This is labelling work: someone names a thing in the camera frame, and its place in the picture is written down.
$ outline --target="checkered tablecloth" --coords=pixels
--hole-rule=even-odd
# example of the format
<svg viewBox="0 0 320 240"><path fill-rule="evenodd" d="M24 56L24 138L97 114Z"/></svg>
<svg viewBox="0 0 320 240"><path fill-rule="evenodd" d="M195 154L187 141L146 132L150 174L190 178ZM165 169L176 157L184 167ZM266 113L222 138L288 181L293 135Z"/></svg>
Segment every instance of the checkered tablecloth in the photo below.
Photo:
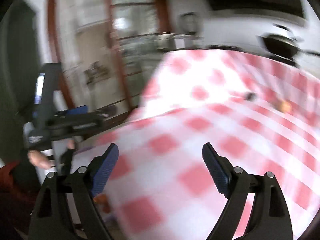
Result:
<svg viewBox="0 0 320 240"><path fill-rule="evenodd" d="M255 101L243 99L248 91ZM171 52L130 122L77 155L75 166L116 143L120 157L105 191L128 239L204 240L227 201L202 160L210 142L234 166L276 175L296 239L320 207L319 92L318 79L270 59ZM290 114L273 108L277 98L291 102ZM234 237L243 234L252 203L250 194Z"/></svg>

